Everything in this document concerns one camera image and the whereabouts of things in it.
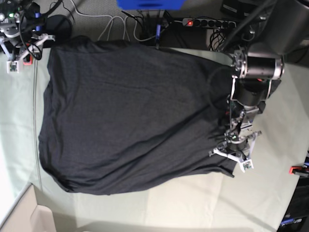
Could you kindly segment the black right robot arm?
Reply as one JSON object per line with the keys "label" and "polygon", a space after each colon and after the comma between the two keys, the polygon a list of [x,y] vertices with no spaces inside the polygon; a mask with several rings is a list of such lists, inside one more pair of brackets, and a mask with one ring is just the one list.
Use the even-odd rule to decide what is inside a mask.
{"label": "black right robot arm", "polygon": [[55,36],[44,33],[48,16],[63,1],[58,0],[45,13],[33,0],[0,2],[0,50],[6,55],[7,73],[20,73],[25,65],[42,59],[43,45]]}

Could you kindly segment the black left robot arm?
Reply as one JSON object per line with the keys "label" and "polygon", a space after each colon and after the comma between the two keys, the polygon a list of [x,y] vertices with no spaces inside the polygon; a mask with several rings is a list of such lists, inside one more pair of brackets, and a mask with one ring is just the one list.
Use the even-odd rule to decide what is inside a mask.
{"label": "black left robot arm", "polygon": [[226,69],[231,72],[231,93],[227,99],[224,139],[210,156],[218,155],[236,162],[245,172],[253,168],[251,158],[255,141],[261,134],[253,131],[253,121],[263,113],[272,86],[285,69],[284,57],[298,47],[308,33],[309,3],[306,0],[266,0],[231,31],[219,47],[228,50],[244,29],[258,24],[259,32],[247,45],[232,54]]}

